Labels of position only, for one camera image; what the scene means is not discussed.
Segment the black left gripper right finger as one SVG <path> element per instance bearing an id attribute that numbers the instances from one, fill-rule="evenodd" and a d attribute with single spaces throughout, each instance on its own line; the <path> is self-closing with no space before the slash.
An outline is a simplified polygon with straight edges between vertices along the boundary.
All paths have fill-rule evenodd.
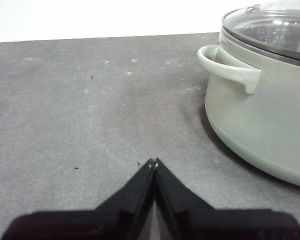
<path id="1" fill-rule="evenodd" d="M 175 240 L 300 240 L 300 224 L 272 209 L 216 209 L 187 188 L 160 159 L 155 201 Z"/>

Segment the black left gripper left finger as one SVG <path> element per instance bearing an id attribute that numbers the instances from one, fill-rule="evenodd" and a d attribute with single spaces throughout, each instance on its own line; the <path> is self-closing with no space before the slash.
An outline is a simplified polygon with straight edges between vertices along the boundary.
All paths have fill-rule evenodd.
<path id="1" fill-rule="evenodd" d="M 152 207 L 154 166 L 149 159 L 111 197 L 92 210 L 39 211 L 15 218 L 4 240 L 136 240 Z"/>

